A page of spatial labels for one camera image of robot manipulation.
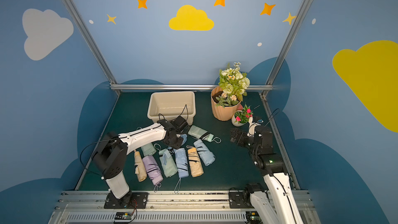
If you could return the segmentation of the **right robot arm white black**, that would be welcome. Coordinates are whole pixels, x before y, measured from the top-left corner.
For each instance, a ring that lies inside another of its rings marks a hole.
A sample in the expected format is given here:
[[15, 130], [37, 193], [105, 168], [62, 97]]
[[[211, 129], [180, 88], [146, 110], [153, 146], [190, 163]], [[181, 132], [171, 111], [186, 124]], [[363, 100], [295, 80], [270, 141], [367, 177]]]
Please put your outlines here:
[[283, 158], [274, 152], [273, 134], [257, 125], [252, 131], [231, 129], [231, 142], [248, 149], [255, 166], [267, 186], [248, 184], [245, 202], [253, 207], [264, 224], [302, 224], [303, 220], [293, 196], [290, 177]]

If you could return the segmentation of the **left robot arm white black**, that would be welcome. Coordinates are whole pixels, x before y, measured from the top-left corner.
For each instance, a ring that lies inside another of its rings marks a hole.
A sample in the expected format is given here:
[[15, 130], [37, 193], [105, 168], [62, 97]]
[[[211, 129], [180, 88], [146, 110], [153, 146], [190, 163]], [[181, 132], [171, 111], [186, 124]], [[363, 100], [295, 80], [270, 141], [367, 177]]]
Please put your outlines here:
[[138, 148], [157, 141], [178, 149], [183, 142], [180, 135], [187, 126], [187, 121], [181, 116], [171, 121], [163, 118], [133, 132], [108, 133], [105, 140], [99, 141], [92, 154], [92, 161], [110, 190], [104, 207], [106, 209], [145, 208], [145, 205], [136, 204], [138, 199], [125, 180], [123, 169], [127, 156]]

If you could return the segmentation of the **beige yellow umbrella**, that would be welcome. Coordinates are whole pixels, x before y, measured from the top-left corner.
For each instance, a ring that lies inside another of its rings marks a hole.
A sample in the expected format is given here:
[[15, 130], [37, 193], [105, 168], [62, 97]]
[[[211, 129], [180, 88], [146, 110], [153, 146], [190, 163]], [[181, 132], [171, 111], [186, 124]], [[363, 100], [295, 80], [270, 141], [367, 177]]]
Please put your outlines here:
[[198, 177], [204, 174], [201, 158], [198, 150], [193, 146], [186, 146], [188, 153], [188, 162], [192, 177]]

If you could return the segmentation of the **light blue umbrella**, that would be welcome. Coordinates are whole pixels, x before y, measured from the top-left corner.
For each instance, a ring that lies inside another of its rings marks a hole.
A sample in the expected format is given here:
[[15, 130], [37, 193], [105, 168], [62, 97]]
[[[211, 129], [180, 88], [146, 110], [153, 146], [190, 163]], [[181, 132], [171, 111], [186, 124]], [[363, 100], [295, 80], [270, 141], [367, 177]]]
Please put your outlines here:
[[177, 194], [180, 191], [181, 180], [189, 176], [189, 164], [186, 155], [186, 150], [184, 148], [179, 148], [175, 150], [175, 163], [179, 177], [179, 180], [174, 189], [174, 193]]
[[215, 155], [209, 150], [209, 148], [203, 143], [202, 140], [195, 141], [193, 145], [197, 149], [197, 152], [205, 166], [209, 166], [215, 162]]
[[[181, 145], [184, 145], [187, 142], [188, 136], [187, 136], [187, 134], [177, 134], [177, 138], [179, 140], [182, 140]], [[167, 149], [168, 149], [168, 151], [170, 153], [174, 153], [175, 150], [176, 150], [176, 149], [174, 149], [173, 147], [170, 147], [170, 146]]]

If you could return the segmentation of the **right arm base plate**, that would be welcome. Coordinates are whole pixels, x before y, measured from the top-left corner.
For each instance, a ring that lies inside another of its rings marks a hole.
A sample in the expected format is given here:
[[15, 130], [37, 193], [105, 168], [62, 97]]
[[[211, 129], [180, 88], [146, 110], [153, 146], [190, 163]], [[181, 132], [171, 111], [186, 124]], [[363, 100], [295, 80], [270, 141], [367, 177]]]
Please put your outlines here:
[[265, 191], [229, 191], [229, 205], [230, 208], [255, 208], [250, 200], [251, 195], [260, 193], [266, 203], [270, 203], [268, 194]]

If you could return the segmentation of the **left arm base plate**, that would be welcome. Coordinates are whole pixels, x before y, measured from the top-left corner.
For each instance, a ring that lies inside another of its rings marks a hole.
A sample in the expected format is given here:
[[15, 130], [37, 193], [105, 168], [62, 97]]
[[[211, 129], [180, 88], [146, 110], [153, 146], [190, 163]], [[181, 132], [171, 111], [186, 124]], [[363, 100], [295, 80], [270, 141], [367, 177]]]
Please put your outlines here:
[[148, 200], [147, 192], [128, 192], [121, 199], [117, 199], [110, 192], [105, 200], [104, 209], [144, 209]]

